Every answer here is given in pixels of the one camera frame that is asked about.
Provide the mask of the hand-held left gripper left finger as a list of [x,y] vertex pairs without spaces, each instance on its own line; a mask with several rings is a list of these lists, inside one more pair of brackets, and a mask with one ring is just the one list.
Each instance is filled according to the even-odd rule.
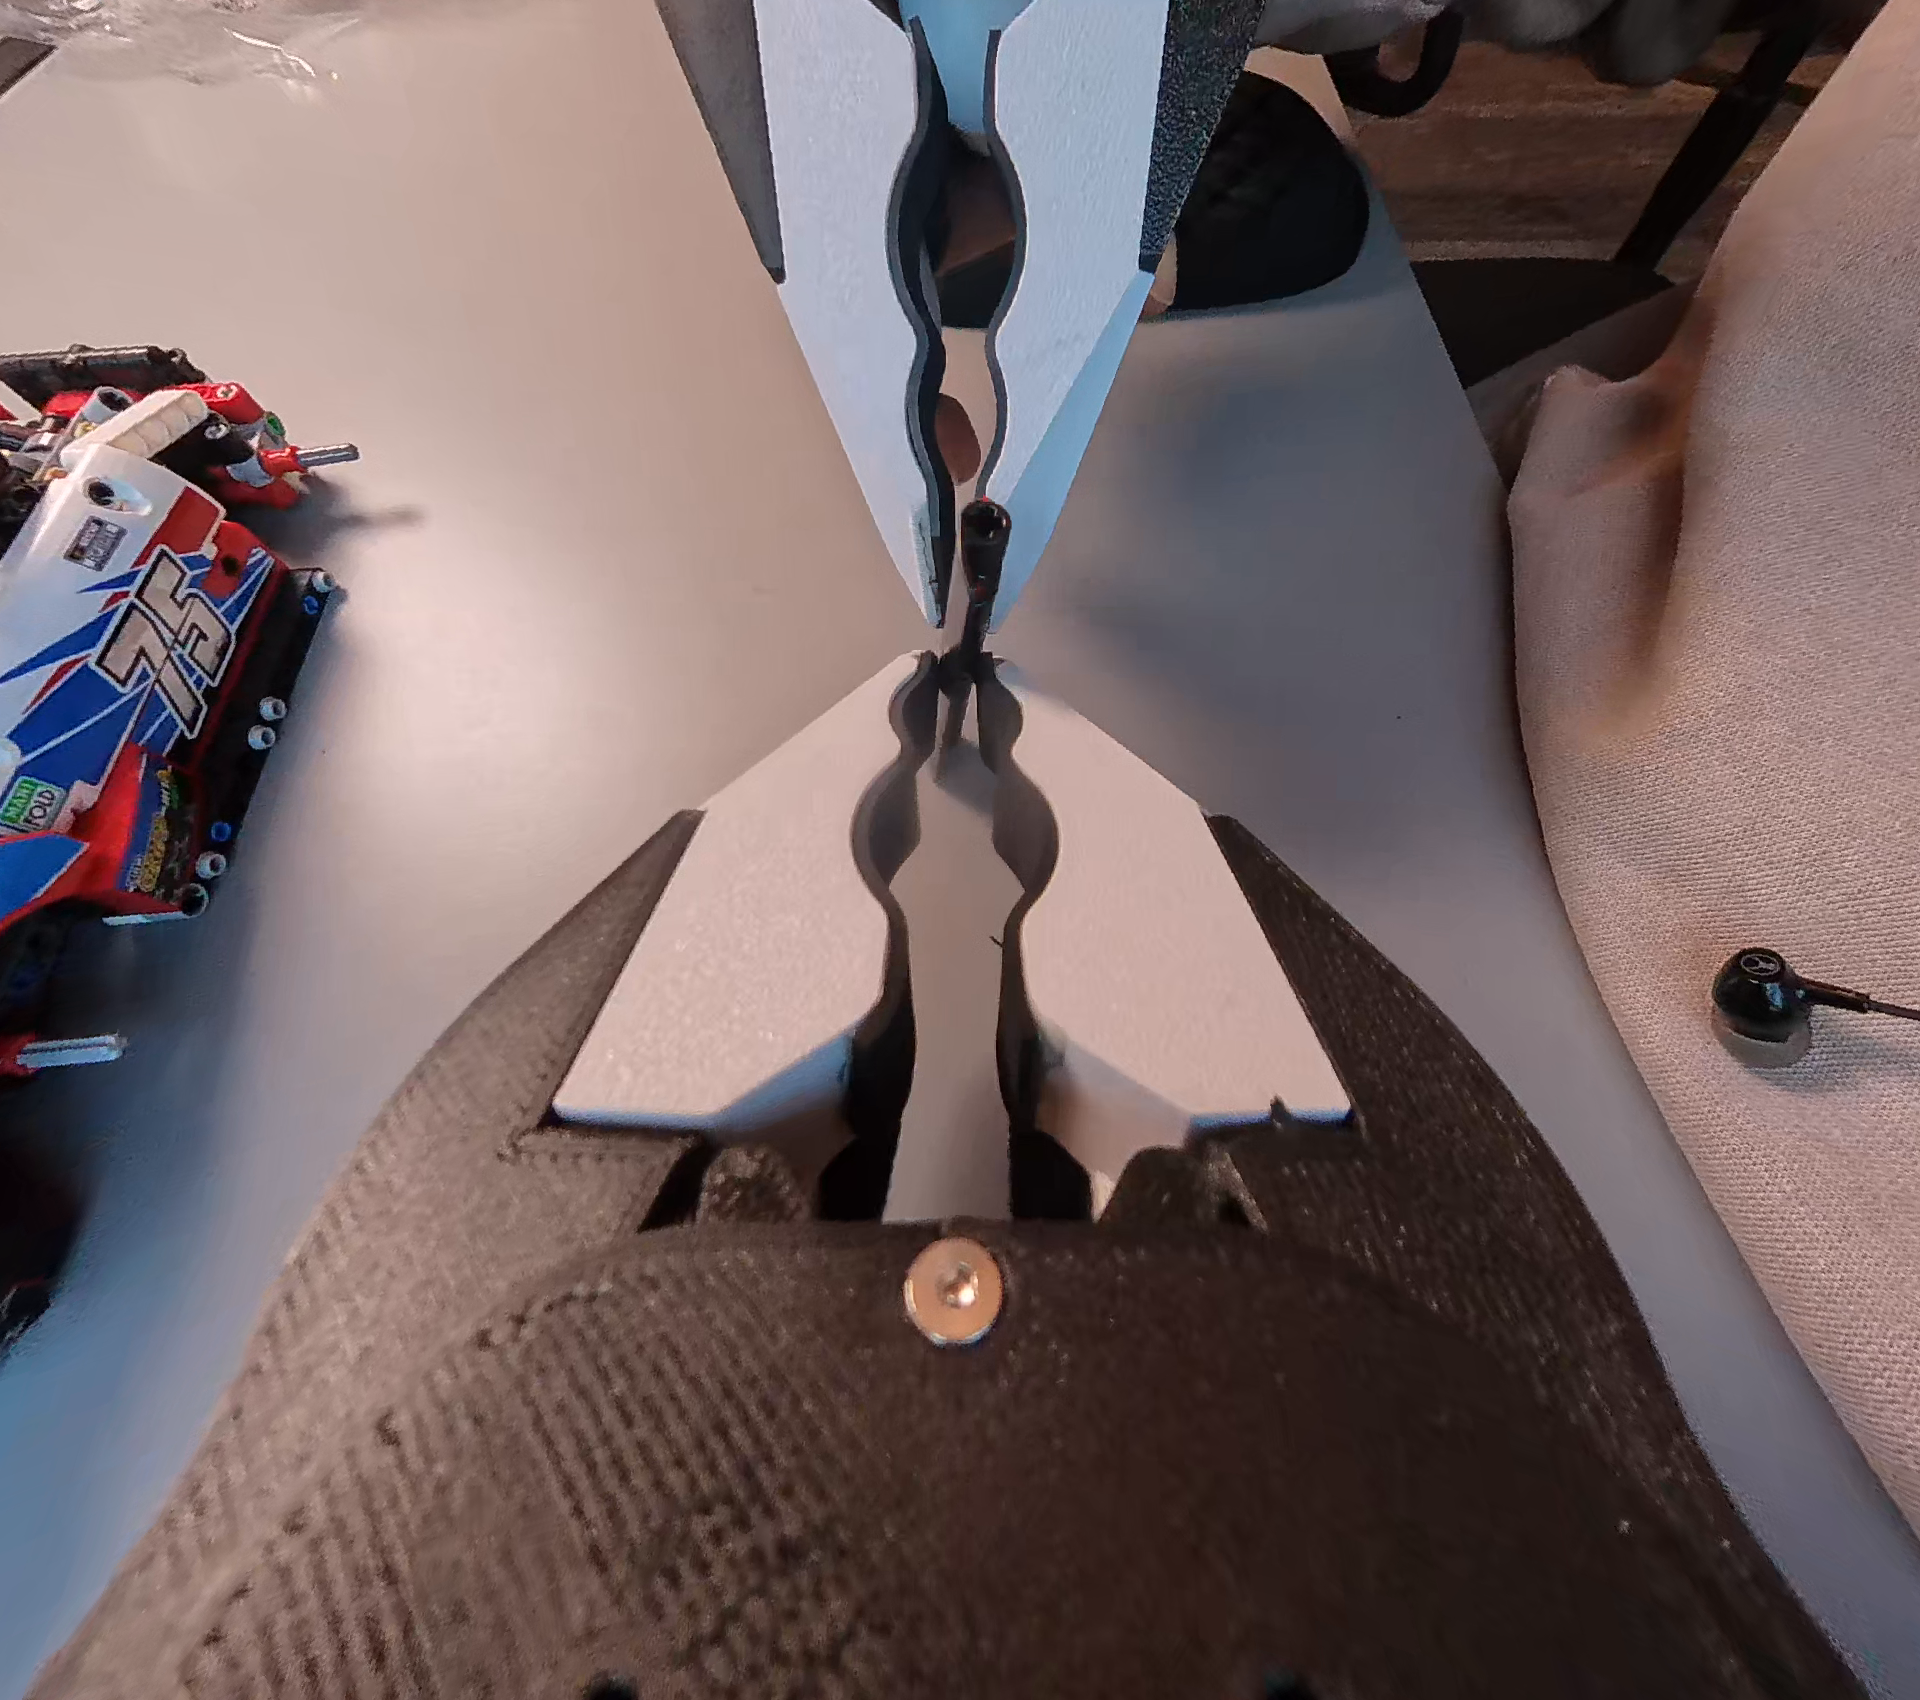
[[893,886],[939,670],[893,661],[709,800],[557,1121],[768,1146],[823,1208],[886,1205],[916,1058]]

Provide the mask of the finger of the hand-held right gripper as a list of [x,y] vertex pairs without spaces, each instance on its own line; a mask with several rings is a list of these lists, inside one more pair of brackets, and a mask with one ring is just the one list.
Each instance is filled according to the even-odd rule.
[[1170,0],[1032,0],[997,37],[988,136],[1019,258],[988,329],[999,436],[980,495],[1012,521],[1005,622],[1034,577],[1140,320]]
[[925,618],[943,626],[955,484],[929,224],[949,108],[918,23],[873,0],[752,0],[781,224],[781,302]]

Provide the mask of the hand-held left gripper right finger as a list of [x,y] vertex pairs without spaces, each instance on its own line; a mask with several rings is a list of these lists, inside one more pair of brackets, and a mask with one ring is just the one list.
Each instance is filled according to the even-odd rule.
[[1348,1090],[1203,807],[1080,713],[985,663],[992,848],[1021,896],[997,1028],[1019,1219],[1088,1219],[1138,1155]]

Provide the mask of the black lego beam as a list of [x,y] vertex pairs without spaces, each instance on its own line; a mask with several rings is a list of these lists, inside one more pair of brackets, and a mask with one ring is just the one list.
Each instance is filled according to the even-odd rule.
[[997,597],[1012,537],[1012,517],[990,498],[974,498],[959,517],[959,560],[967,586],[962,635],[939,670],[943,722],[934,740],[930,772],[944,783],[962,743],[967,714],[985,676],[992,670],[988,637],[997,614]]

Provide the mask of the red white blue lego car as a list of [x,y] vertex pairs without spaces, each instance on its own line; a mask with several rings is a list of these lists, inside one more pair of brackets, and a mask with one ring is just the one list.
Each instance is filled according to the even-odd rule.
[[161,347],[3,360],[3,1072],[104,1065],[41,1028],[75,932],[197,920],[229,873],[337,593],[255,515],[357,445],[303,447]]

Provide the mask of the black chair frame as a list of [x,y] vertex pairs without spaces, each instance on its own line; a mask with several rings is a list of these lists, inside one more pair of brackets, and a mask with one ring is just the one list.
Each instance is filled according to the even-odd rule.
[[1617,269],[1656,272],[1778,108],[1806,108],[1818,98],[1818,91],[1797,72],[1814,52],[1820,29],[1818,0],[1795,0],[1761,34],[1740,71],[1717,87],[1712,102],[1660,174],[1613,255]]

